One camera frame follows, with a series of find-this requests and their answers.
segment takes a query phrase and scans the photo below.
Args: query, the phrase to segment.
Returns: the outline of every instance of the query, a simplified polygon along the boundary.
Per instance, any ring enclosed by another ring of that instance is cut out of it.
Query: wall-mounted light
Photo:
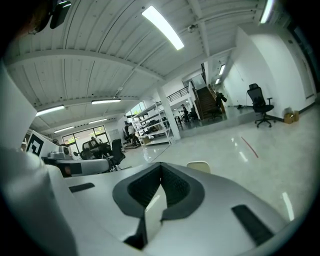
[[[267,0],[261,20],[260,20],[261,24],[267,22],[269,15],[271,13],[272,7],[274,6],[274,3],[275,3],[275,0]]]
[[[91,104],[114,103],[114,102],[120,102],[120,101],[121,101],[121,99],[119,99],[119,98],[93,100],[93,101],[91,101]]]
[[[226,65],[222,65],[220,68],[219,76],[221,76],[225,70]]]
[[[54,111],[58,111],[58,110],[63,110],[65,108],[64,105],[61,105],[61,106],[55,106],[55,107],[50,107],[50,108],[47,108],[47,109],[44,109],[44,110],[41,110],[39,111],[38,113],[36,113],[36,117],[38,116],[41,116],[41,115],[44,115],[44,114],[47,114],[47,113],[50,113],[50,112],[54,112]]]
[[[72,128],[75,128],[74,126],[70,126],[70,127],[67,127],[67,128],[63,128],[63,129],[61,129],[61,130],[56,130],[54,133],[56,134],[56,133],[60,133],[60,132],[63,132],[63,131],[65,131],[65,130],[69,130],[69,129],[72,129]]]
[[[177,50],[184,47],[184,44],[171,25],[153,6],[146,9],[142,15],[151,21],[166,36],[166,38],[169,39]]]
[[[93,124],[93,123],[97,123],[97,122],[102,122],[102,121],[105,121],[107,120],[107,118],[105,119],[100,119],[100,120],[97,120],[97,121],[92,121],[92,122],[89,122],[89,124]]]

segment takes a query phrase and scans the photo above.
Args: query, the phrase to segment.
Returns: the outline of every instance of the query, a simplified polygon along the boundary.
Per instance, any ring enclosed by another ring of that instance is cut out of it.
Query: ceiling
[[[237,26],[258,22],[265,1],[71,2],[62,25],[53,30],[48,25],[36,35],[13,41],[5,56],[9,74],[38,111],[61,104],[67,107],[34,119],[31,129],[45,135],[122,115],[147,90],[166,84],[191,65],[199,69],[200,63],[210,59],[212,69],[217,69],[235,47]],[[176,50],[141,15],[143,7],[150,5],[171,24],[184,48]],[[190,33],[187,28],[192,24],[198,28]],[[91,100],[115,96],[122,101],[91,104]]]

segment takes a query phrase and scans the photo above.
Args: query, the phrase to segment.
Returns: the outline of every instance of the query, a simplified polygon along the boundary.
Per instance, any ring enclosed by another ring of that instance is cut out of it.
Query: red line on floor
[[[244,137],[241,136],[241,138],[244,140],[244,142],[249,146],[249,148],[253,151],[253,153],[255,154],[255,156],[257,158],[259,158],[259,156],[257,155],[256,151],[250,146],[250,144],[244,139]]]

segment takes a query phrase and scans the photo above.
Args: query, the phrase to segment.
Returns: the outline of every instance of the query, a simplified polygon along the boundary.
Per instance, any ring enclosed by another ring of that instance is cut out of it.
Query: wooden staircase
[[[202,111],[203,119],[212,116],[208,111],[213,110],[216,106],[216,101],[207,87],[201,88],[196,91],[199,98],[199,103]]]

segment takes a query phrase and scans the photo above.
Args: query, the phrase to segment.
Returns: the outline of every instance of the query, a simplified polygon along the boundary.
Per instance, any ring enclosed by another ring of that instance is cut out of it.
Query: metal shelving unit
[[[166,116],[166,113],[164,110],[159,109],[159,107],[161,106],[161,102],[156,102],[153,101],[153,104],[149,107],[147,107],[146,109],[144,109],[143,111],[141,111],[140,113],[136,114],[135,116],[132,117],[132,123],[134,126],[135,131],[138,133],[138,139],[141,143],[142,146],[147,146],[147,145],[154,145],[154,144],[160,144],[160,143],[169,143],[170,142],[170,131],[171,128],[169,127],[169,121],[163,121],[162,118]],[[149,112],[155,110],[156,114],[152,114],[151,116],[149,116]],[[140,120],[140,121],[135,121],[135,118],[140,118],[143,116],[148,115],[149,117]],[[138,124],[142,125],[143,123],[146,123],[147,121],[151,121],[151,119],[153,120],[159,120],[158,123],[155,123],[153,125],[147,126],[147,127],[139,127],[138,128]],[[160,125],[162,129],[148,133],[148,134],[144,134],[141,135],[140,132],[142,132],[143,130],[149,129],[151,127]],[[165,136],[161,136],[161,137],[153,137],[154,135],[159,135],[159,134],[165,134]],[[143,142],[143,138],[149,137],[150,141],[148,141],[147,143]]]

